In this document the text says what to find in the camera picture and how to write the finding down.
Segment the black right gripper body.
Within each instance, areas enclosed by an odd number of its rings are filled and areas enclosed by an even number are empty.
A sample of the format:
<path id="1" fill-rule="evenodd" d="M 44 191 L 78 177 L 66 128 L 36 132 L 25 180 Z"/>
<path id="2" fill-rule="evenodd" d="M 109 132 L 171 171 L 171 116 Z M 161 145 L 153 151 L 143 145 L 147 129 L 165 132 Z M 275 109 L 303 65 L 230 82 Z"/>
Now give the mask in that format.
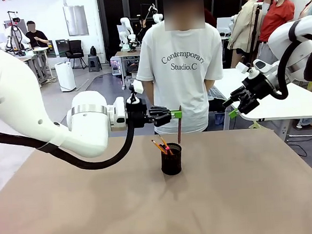
<path id="1" fill-rule="evenodd" d="M 272 92 L 272 86 L 263 74 L 252 79 L 247 77 L 243 80 L 243 85 L 256 99 L 263 99 Z"/>

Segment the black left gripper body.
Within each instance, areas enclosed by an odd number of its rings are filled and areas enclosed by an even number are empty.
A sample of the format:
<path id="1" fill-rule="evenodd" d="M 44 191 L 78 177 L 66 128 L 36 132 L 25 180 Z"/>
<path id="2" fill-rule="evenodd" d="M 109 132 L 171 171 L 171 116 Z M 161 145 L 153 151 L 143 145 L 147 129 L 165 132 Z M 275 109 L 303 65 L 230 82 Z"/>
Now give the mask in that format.
<path id="1" fill-rule="evenodd" d="M 147 105 L 143 101 L 126 103 L 128 128 L 143 128 L 145 124 L 154 124 L 154 119 L 147 114 Z"/>

